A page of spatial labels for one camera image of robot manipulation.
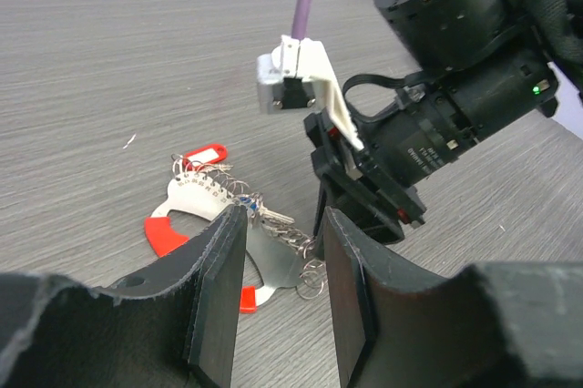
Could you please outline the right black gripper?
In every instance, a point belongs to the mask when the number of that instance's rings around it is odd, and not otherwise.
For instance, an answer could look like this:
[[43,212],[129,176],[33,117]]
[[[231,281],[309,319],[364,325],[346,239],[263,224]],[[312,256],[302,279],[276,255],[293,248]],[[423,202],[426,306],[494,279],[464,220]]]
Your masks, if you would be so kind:
[[439,78],[424,71],[402,79],[358,74],[342,92],[361,85],[396,93],[394,102],[373,116],[347,107],[362,149],[342,138],[324,113],[309,115],[304,126],[315,146],[318,207],[340,209],[382,244],[402,241],[404,224],[424,223],[419,181],[529,112],[552,117],[557,108],[557,77],[528,48],[498,52],[476,67]]

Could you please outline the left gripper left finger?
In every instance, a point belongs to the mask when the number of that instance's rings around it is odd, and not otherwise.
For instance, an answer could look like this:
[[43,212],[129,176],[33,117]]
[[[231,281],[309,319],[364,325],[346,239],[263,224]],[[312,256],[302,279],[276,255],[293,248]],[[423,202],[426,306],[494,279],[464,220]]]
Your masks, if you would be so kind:
[[227,387],[247,214],[230,206],[182,246],[112,285],[1,277],[4,387]]

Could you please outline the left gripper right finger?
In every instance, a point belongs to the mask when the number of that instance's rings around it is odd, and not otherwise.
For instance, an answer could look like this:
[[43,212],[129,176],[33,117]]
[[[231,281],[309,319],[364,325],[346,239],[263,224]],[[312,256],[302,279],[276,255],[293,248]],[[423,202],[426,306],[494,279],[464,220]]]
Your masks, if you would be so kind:
[[582,266],[477,262],[452,278],[322,224],[344,387],[579,387]]

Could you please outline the grey keyring holder red handle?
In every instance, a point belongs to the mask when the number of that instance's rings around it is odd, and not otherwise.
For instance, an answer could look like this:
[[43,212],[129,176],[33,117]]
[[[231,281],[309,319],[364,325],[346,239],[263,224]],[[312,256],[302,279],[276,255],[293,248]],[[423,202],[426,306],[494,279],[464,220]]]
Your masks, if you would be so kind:
[[314,238],[295,225],[295,220],[268,209],[259,191],[234,178],[230,168],[181,172],[167,186],[167,198],[144,220],[150,247],[166,256],[185,244],[189,237],[172,228],[170,214],[179,212],[208,222],[228,206],[241,206],[238,196],[253,196],[261,203],[259,214],[247,214],[246,252],[261,278],[261,286],[245,286],[240,294],[240,312],[253,313],[278,289],[294,289],[304,300],[323,292],[324,262],[313,254]]

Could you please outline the red capped key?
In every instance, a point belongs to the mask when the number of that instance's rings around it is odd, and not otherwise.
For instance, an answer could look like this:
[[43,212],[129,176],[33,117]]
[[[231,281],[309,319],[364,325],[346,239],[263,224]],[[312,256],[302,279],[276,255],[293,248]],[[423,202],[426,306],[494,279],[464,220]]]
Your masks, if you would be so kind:
[[201,171],[204,169],[230,168],[229,165],[222,165],[228,156],[227,147],[214,143],[197,148],[184,155],[173,154],[172,170],[178,175],[181,172]]

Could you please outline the blue key tag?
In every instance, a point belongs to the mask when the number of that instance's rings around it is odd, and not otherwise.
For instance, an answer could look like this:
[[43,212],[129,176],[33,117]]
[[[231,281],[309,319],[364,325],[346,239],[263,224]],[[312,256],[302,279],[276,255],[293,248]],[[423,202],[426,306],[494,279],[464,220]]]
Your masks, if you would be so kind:
[[259,214],[259,210],[261,208],[261,203],[258,201],[256,197],[253,196],[238,196],[235,198],[237,203],[241,206],[244,206],[247,210],[247,214],[250,217],[254,217]]

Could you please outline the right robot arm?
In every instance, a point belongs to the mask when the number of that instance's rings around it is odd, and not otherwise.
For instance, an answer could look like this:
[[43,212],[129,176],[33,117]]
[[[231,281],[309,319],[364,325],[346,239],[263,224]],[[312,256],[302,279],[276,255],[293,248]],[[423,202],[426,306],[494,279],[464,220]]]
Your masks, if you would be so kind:
[[417,183],[531,111],[557,111],[557,72],[582,84],[582,0],[374,0],[419,70],[358,74],[345,89],[395,92],[375,115],[348,110],[351,144],[332,112],[309,115],[319,209],[341,210],[371,238],[400,242],[424,223]]

